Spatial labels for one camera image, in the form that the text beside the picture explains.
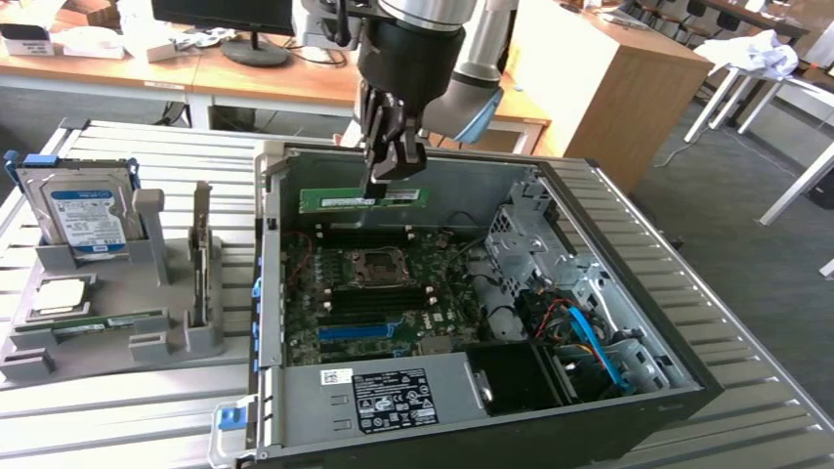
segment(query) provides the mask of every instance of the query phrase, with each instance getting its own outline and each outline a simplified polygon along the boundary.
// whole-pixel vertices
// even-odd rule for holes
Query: floor
[[[151,123],[159,103],[0,89],[0,151],[37,151],[64,116]],[[681,146],[699,107],[693,105],[658,161]],[[334,117],[259,112],[264,131],[328,138]],[[651,168],[635,195],[659,228],[685,240],[682,254],[790,373],[834,414],[834,283],[817,270],[834,257],[834,212],[799,200],[777,223],[754,219],[795,176],[721,131],[703,135],[666,168]],[[11,185],[0,177],[5,192]]]

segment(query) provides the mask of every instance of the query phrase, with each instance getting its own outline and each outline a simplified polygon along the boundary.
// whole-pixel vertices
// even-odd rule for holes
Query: white table leg
[[[742,124],[742,127],[739,127],[739,134],[743,134],[745,132],[747,132],[747,129],[750,128],[753,121],[755,120],[755,118],[758,117],[761,111],[765,109],[765,107],[770,104],[770,102],[773,101],[773,97],[777,96],[777,93],[779,92],[779,90],[782,89],[782,85],[785,84],[783,81],[778,81],[773,87],[770,88],[770,90],[767,91],[767,94],[765,95],[765,97],[762,98],[762,100],[758,102],[758,105],[755,105],[755,108],[753,109],[753,112],[750,113],[750,115],[747,116],[747,119],[745,119],[745,123]]]
[[[785,191],[785,193],[777,200],[777,203],[774,203],[765,212],[765,215],[758,220],[758,222],[763,226],[767,226],[773,223],[773,221],[782,214],[791,202],[797,199],[797,197],[807,192],[814,184],[817,184],[817,181],[819,181],[822,176],[827,174],[831,167],[834,167],[834,144],[831,144],[829,148],[825,149],[822,155],[813,162],[803,175]]]
[[[834,280],[834,259],[829,262],[822,269],[819,269],[819,273],[829,280]]]
[[[735,82],[738,76],[739,70],[737,68],[730,68],[730,71],[727,72],[727,77],[725,78],[725,81],[721,82],[721,86],[715,90],[713,99],[709,100],[709,103],[706,104],[706,107],[703,108],[698,119],[695,119],[695,124],[693,124],[693,127],[690,128],[690,132],[687,132],[687,136],[683,138],[683,141],[687,144],[690,144],[695,139],[695,135],[701,131],[701,127],[703,127],[706,119],[709,119],[709,116],[718,108],[718,105],[721,105],[721,102],[723,101],[725,96],[727,95],[727,92],[730,91],[730,88],[733,87],[733,83]]]
[[[727,118],[727,115],[730,114],[730,110],[733,110],[733,106],[735,105],[735,103],[742,98],[742,94],[747,91],[747,89],[749,89],[749,87],[751,85],[751,82],[753,82],[753,77],[750,75],[747,75],[745,77],[745,80],[742,80],[742,84],[737,88],[735,93],[730,97],[730,100],[727,101],[727,104],[722,107],[721,112],[718,112],[718,115],[715,116],[713,121],[709,123],[709,128],[710,129],[715,130],[718,127],[721,127],[723,125],[725,119]]]
[[[214,99],[211,95],[188,95],[188,105],[192,116],[192,129],[211,130],[211,106]]]

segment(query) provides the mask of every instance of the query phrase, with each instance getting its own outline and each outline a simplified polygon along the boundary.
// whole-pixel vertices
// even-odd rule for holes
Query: barcode sticker
[[[352,368],[322,369],[322,386],[347,384],[354,378]]]

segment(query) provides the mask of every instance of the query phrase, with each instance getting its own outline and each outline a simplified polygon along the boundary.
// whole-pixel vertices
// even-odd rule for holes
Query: hard drive
[[[132,160],[89,161],[32,154],[16,167],[47,244],[69,244],[79,258],[119,255],[144,238]]]

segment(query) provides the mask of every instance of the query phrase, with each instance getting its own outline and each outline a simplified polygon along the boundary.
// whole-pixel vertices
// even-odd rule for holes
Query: computer monitor
[[[290,58],[282,47],[258,39],[258,33],[295,35],[292,0],[152,0],[152,6],[158,20],[251,31],[250,41],[235,40],[220,46],[231,61],[266,67]]]
[[[292,0],[152,0],[158,20],[294,35]]]

